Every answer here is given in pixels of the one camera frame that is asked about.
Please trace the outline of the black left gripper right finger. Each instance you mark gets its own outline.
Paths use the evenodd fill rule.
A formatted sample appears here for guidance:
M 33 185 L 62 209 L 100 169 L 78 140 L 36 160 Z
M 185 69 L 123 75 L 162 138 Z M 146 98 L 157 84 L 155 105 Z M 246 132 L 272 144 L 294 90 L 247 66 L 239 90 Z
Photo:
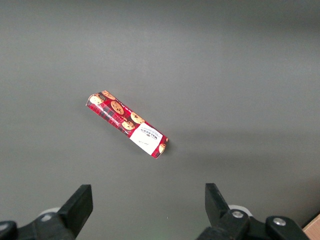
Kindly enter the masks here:
M 231 209 L 214 183 L 205 185 L 205 211 L 210 227 L 198 240 L 308 240 L 292 219 L 272 215 L 260 222 L 245 211 Z

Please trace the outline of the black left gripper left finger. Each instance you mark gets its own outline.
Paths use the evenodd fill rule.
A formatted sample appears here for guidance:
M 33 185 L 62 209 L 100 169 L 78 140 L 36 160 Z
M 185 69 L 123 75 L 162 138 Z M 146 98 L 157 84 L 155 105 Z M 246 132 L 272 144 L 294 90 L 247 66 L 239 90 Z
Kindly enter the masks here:
M 75 240 L 93 211 L 92 186 L 81 185 L 61 206 L 43 211 L 18 227 L 13 220 L 0 222 L 2 240 Z

